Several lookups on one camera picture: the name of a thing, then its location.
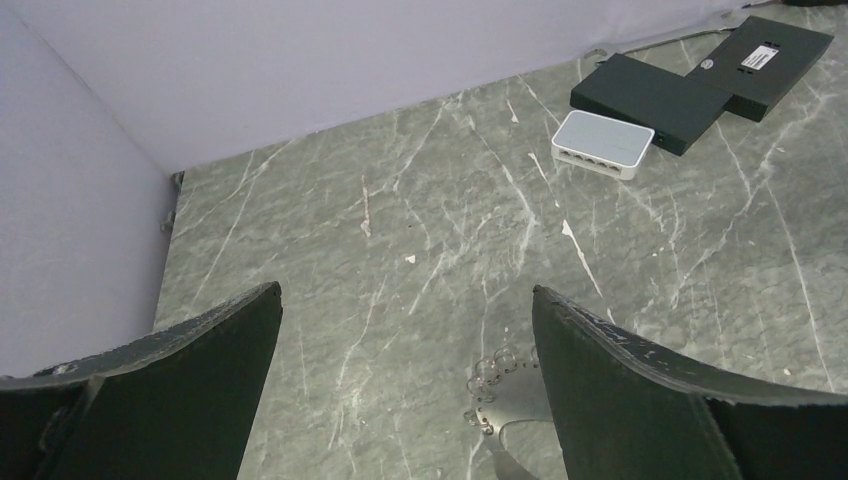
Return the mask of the dark perforated ring plate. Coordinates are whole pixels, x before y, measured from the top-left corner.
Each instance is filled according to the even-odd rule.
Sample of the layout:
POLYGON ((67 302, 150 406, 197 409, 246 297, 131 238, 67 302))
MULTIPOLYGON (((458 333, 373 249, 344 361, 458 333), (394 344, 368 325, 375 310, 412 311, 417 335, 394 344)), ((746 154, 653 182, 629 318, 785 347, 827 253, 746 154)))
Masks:
POLYGON ((505 427, 526 422, 550 422, 552 414, 536 348, 527 355, 505 344, 479 359, 466 382, 471 407, 466 422, 478 428, 493 457, 499 479, 533 479, 503 442, 505 427))

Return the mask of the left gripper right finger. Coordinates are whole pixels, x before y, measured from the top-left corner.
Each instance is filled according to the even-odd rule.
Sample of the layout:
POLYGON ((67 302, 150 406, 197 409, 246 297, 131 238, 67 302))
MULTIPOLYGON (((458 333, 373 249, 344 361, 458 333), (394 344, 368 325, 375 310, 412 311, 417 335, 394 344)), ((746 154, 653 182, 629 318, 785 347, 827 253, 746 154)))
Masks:
POLYGON ((532 327, 571 479, 843 479, 847 398, 732 373, 544 287, 532 327))

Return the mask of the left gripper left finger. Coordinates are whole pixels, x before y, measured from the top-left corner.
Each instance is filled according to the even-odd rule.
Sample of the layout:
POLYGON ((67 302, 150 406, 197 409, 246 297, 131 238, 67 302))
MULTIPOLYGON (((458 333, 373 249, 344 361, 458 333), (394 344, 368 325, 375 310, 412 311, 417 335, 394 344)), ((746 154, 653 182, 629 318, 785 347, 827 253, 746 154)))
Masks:
POLYGON ((260 284, 126 345, 1 380, 5 479, 234 479, 283 317, 260 284))

